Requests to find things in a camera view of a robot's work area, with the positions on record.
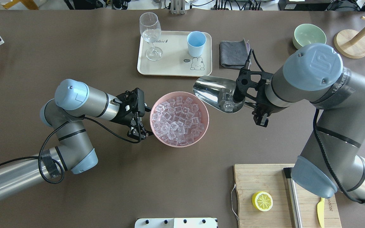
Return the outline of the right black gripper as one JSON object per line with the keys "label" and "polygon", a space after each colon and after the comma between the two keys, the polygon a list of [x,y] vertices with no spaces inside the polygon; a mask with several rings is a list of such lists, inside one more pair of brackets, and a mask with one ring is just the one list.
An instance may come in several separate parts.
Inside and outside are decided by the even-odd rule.
{"label": "right black gripper", "polygon": [[262,127],[268,126],[268,117],[275,111],[275,105],[266,95],[266,86],[272,77],[272,73],[265,71],[241,69],[232,95],[235,103],[243,103],[245,98],[255,101],[250,105],[253,108],[253,119],[256,125]]}

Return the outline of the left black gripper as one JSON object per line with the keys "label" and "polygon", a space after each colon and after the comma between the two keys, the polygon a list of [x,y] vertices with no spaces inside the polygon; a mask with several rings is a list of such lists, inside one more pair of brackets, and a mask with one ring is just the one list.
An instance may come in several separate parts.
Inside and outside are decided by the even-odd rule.
{"label": "left black gripper", "polygon": [[135,88],[132,91],[125,91],[110,100],[110,103],[118,106],[118,111],[115,117],[110,120],[113,123],[129,126],[127,136],[140,142],[148,136],[154,135],[152,131],[146,130],[140,120],[135,120],[135,117],[143,117],[145,115],[144,92],[140,88]]}

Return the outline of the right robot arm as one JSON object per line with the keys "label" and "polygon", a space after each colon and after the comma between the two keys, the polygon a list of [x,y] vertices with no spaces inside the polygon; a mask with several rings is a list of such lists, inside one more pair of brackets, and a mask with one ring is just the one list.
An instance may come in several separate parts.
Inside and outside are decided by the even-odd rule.
{"label": "right robot arm", "polygon": [[343,66],[339,53],[322,43],[292,54],[274,74],[240,70],[233,100],[254,100],[254,121],[266,127],[268,117],[301,100],[316,109],[312,133],[291,171],[301,187],[322,198],[337,191],[365,206],[365,158],[357,153],[365,139],[365,76]]}

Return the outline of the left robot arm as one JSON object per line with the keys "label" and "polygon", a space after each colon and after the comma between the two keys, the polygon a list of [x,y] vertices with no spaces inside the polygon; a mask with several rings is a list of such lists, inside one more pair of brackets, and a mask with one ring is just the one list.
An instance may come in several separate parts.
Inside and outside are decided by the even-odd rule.
{"label": "left robot arm", "polygon": [[96,166],[97,154],[83,120],[101,118],[127,126],[127,141],[139,143],[152,135],[141,122],[150,111],[139,88],[114,96],[84,82],[63,80],[40,111],[41,120],[54,129],[47,139],[57,135],[58,146],[46,149],[44,141],[38,154],[0,164],[0,201],[43,181],[60,183],[67,170],[80,174]]}

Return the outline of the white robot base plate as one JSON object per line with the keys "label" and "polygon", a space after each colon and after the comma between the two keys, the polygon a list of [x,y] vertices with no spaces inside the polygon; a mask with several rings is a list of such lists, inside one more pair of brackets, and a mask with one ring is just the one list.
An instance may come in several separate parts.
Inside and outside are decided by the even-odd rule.
{"label": "white robot base plate", "polygon": [[217,228],[217,218],[140,218],[135,228]]}

